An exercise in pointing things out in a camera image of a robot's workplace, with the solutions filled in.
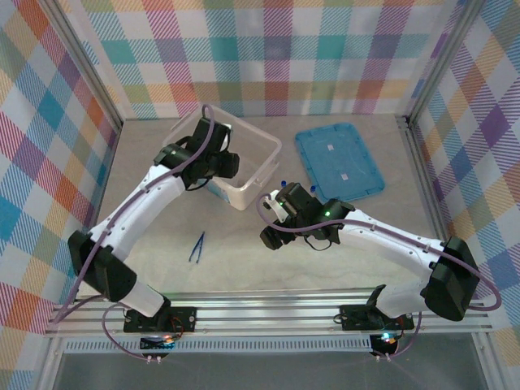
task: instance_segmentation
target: vent grille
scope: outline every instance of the vent grille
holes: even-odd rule
[[[125,337],[118,340],[133,352],[140,352],[139,338]],[[177,341],[169,353],[189,352],[245,352],[245,353],[295,353],[295,352],[364,352],[371,351],[369,336],[302,336],[302,337],[186,337]],[[83,340],[70,339],[65,353],[113,353],[119,352],[110,341],[98,337]]]
[[[177,351],[186,352],[309,352],[371,349],[370,337],[219,337],[180,340]]]

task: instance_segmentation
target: metal frame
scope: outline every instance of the metal frame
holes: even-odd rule
[[[424,196],[424,202],[437,238],[447,240],[449,237],[446,223],[440,210],[439,202],[433,189],[432,180],[426,168],[426,162],[421,154],[417,136],[411,131],[404,116],[396,116],[397,127],[403,132],[410,152],[410,160],[414,163],[418,175],[418,182]]]
[[[112,102],[110,94],[99,78],[94,65],[90,62],[89,56],[85,52],[80,39],[70,25],[62,7],[55,0],[38,0],[38,2],[59,37],[62,39],[63,44],[67,48],[67,52],[71,55],[74,64],[78,67],[85,82],[93,92],[93,95],[107,114],[107,118],[116,128],[117,133],[120,133],[123,129],[124,120],[115,107],[115,104]]]
[[[330,336],[379,334],[381,331],[342,331],[332,321],[341,305],[363,305],[373,288],[316,291],[271,292],[205,292],[179,293],[167,296],[173,306],[197,307],[197,328],[184,337],[229,336]],[[47,336],[104,336],[101,327],[103,312],[110,302],[94,302],[51,325]],[[481,301],[473,305],[483,306]],[[54,308],[56,315],[59,307]],[[438,317],[430,311],[422,314],[422,332],[489,332],[492,329],[486,312],[469,312],[459,323]],[[118,337],[150,336],[123,333],[121,309],[106,316],[106,327]],[[152,336],[164,336],[158,333]]]
[[[380,331],[342,331],[341,325],[335,324],[332,317],[339,312],[339,305],[365,303],[371,292],[371,288],[355,288],[169,295],[174,306],[199,308],[196,331],[184,334],[173,352],[365,353],[371,350],[370,334]],[[110,306],[111,302],[93,302],[79,308],[57,327],[49,328],[39,358],[42,370],[34,381],[34,389],[54,386],[65,353],[120,353],[106,339],[100,325],[103,312]],[[111,311],[106,324],[118,342],[133,352],[142,352],[138,348],[138,339],[143,335],[123,333],[121,309]],[[492,324],[486,312],[469,312],[459,323],[425,312],[420,332],[464,332],[479,337],[488,335],[491,330]]]
[[[473,333],[472,336],[488,387],[493,390],[515,388],[498,352],[495,335],[484,332]]]
[[[468,33],[471,25],[479,15],[483,4],[486,0],[469,0],[466,2],[464,9],[461,12],[461,17],[455,23],[455,27],[449,34],[444,47],[439,54],[439,58],[431,71],[431,74],[426,79],[424,86],[420,94],[418,95],[417,101],[409,114],[409,123],[411,128],[417,125],[418,118],[430,102],[434,92],[439,86],[445,72],[450,67],[455,54],[459,47],[461,47],[466,34]]]

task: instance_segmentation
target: blue tweezers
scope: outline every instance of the blue tweezers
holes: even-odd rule
[[[202,246],[204,245],[204,235],[206,232],[202,232],[200,238],[198,239],[197,243],[195,244],[195,247],[192,250],[192,254],[189,255],[188,262],[192,261],[193,254],[195,254],[195,251],[198,249],[198,255],[197,255],[197,261],[195,264],[198,264],[199,260],[201,259],[201,252],[202,252]]]

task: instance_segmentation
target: gray table surface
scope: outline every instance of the gray table surface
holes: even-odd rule
[[[105,218],[148,171],[164,138],[178,119],[128,121],[122,131],[99,218]],[[308,128],[350,122],[366,142],[386,182],[385,190],[353,204],[372,217],[414,232],[434,236],[418,186],[410,151],[393,115],[329,115],[246,118],[282,143],[279,170],[265,190],[281,180],[310,181],[301,164],[294,136]],[[260,238],[265,224],[254,205],[238,211],[204,190],[175,199],[135,244],[126,263],[145,283],[162,293],[373,287],[400,283],[413,275],[378,256],[333,245],[314,252],[302,239],[277,251]],[[188,262],[206,232],[199,264]],[[85,284],[80,295],[93,290]]]

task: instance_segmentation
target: colorful checkered pattern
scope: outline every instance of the colorful checkered pattern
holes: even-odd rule
[[[417,98],[420,93],[423,91],[424,83],[430,77],[431,71],[436,67],[437,60],[439,59],[439,54],[442,52],[446,41],[448,40],[449,34],[452,33],[455,24],[460,20],[462,11],[464,10],[465,4],[468,0],[458,0],[457,5],[453,8],[451,15],[449,16],[448,23],[443,28],[442,33],[440,34],[439,40],[435,44],[435,49],[431,52],[430,58],[427,61],[427,65],[422,70],[421,77],[418,83],[415,85],[414,92],[412,93],[412,98],[408,101],[408,105],[405,109],[405,114],[409,114],[415,106],[417,102]]]
[[[31,382],[115,140],[37,0],[0,0],[0,389]]]
[[[62,0],[126,118],[393,113],[444,0]]]
[[[497,332],[520,383],[520,2],[486,2],[420,119],[449,231],[500,289]],[[489,291],[479,286],[479,295]]]

